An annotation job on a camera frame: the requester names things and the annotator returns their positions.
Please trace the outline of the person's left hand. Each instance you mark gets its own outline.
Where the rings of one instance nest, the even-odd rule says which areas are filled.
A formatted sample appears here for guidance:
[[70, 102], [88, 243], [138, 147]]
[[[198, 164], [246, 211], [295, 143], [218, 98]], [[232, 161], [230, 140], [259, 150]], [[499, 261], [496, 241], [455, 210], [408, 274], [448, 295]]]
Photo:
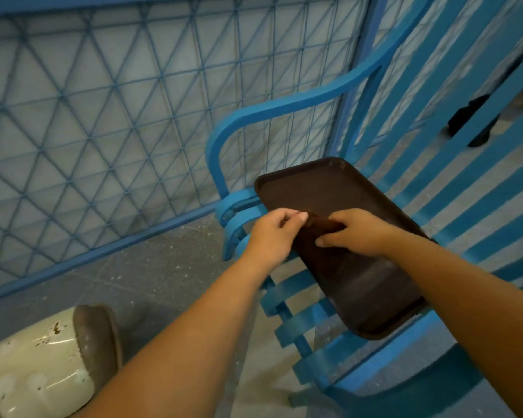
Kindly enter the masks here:
[[278, 208], [260, 217], [241, 256], [247, 264], [265, 275], [281, 265], [292, 250], [292, 247], [286, 246], [286, 212], [302, 211]]

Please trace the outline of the person's right hand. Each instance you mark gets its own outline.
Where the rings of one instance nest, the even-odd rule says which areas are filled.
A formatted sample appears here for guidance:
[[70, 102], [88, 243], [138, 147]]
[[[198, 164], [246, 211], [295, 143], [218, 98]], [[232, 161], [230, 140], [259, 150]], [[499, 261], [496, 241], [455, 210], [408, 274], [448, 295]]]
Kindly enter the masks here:
[[350, 251], [366, 256], [384, 256], [403, 230], [362, 209], [339, 210], [329, 219], [343, 223], [349, 232]]

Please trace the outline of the brown cleaning cloth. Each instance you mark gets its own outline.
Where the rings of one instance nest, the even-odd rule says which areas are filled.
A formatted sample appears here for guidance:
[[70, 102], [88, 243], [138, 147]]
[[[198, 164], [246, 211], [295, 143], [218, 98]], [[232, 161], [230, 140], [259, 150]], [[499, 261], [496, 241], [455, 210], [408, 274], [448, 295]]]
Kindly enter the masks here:
[[293, 249], [299, 257], [311, 257], [320, 248], [316, 240], [328, 233], [336, 233], [344, 230], [346, 226], [338, 221], [308, 213], [308, 218], [293, 241]]

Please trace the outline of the person's right forearm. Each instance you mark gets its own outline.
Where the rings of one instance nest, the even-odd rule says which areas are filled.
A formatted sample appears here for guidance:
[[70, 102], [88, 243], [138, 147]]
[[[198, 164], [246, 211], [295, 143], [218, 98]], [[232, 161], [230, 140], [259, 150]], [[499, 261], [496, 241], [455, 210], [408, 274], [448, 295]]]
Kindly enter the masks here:
[[387, 232], [384, 254], [407, 272], [474, 365], [523, 418], [523, 290], [402, 230]]

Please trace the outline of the person's left forearm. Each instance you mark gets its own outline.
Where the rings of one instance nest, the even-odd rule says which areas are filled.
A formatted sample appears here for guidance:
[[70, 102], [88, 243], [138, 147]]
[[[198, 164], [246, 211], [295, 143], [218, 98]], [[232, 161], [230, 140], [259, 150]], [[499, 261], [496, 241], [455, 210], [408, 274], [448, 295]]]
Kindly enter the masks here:
[[214, 418], [256, 293], [287, 253], [244, 253], [77, 418]]

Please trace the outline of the dark brown plastic tray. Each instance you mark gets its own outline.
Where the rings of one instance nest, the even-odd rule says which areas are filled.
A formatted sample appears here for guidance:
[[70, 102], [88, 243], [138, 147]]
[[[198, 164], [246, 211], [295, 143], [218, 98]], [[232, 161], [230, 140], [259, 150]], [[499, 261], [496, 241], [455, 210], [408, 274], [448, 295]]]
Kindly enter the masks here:
[[[290, 208], [328, 218], [338, 210], [359, 208], [427, 237], [380, 189], [338, 157], [261, 175], [254, 189], [268, 210]], [[331, 247], [301, 260], [346, 327], [365, 339], [388, 336], [428, 306], [411, 278], [386, 259]]]

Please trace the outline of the blue slatted metal bench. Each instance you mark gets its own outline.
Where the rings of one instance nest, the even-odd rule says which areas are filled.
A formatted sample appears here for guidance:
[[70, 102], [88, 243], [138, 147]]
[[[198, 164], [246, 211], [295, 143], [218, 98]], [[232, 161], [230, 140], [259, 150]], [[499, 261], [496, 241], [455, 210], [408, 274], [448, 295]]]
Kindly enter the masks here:
[[[244, 225], [268, 209], [264, 174], [327, 157], [352, 164], [433, 241], [523, 281], [523, 0], [442, 0], [415, 7], [349, 73], [318, 88], [237, 110], [209, 137], [205, 159], [221, 201], [223, 260], [237, 259]], [[368, 340], [342, 322], [311, 272], [268, 276], [260, 307], [300, 359], [292, 408], [348, 418], [438, 418], [485, 385], [453, 344], [420, 371], [363, 394], [416, 353], [442, 324], [429, 305]]]

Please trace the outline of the white ceramic pot brown rim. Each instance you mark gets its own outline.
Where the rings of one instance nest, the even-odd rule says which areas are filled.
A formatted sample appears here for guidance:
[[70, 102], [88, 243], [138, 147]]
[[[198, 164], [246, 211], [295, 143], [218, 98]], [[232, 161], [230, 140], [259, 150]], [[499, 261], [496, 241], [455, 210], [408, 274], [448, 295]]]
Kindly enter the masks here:
[[70, 418], [122, 366], [110, 306], [63, 310], [0, 342], [0, 418]]

